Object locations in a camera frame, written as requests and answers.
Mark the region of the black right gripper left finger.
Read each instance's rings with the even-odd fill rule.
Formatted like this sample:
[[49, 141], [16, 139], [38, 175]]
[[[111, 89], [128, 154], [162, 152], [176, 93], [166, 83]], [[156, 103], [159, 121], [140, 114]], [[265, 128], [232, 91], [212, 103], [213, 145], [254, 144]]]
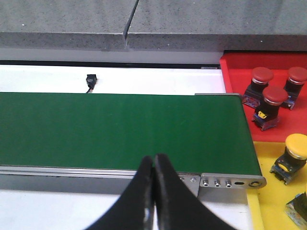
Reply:
[[152, 158], [145, 156], [113, 206], [88, 230], [151, 230], [154, 221]]

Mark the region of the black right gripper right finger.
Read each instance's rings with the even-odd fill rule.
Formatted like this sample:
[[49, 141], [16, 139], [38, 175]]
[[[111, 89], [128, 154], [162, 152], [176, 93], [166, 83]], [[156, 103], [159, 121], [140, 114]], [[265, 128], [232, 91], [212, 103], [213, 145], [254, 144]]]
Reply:
[[233, 230], [180, 180], [166, 154], [154, 159], [155, 201], [160, 230]]

